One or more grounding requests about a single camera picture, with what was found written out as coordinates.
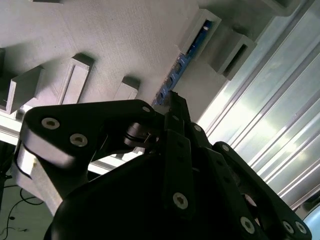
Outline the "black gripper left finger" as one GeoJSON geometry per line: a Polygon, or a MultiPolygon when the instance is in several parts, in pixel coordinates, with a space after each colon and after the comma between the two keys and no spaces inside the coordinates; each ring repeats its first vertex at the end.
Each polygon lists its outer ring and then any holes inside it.
{"type": "Polygon", "coordinates": [[[72,192],[140,156],[192,162],[182,99],[170,91],[165,113],[137,99],[33,108],[14,156],[18,184],[54,217],[72,192]]]}

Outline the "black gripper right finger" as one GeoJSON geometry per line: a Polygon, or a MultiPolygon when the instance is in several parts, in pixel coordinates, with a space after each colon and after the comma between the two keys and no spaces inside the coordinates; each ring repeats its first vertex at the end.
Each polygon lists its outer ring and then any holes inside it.
{"type": "Polygon", "coordinates": [[[210,235],[219,240],[310,240],[297,214],[225,142],[209,143],[181,100],[210,235]]]}

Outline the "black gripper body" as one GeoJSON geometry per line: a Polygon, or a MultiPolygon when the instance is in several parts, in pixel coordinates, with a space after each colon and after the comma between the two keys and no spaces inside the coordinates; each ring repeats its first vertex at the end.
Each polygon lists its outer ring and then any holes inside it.
{"type": "Polygon", "coordinates": [[[60,205],[47,240],[250,240],[244,200],[221,159],[143,155],[73,191],[60,205]]]}

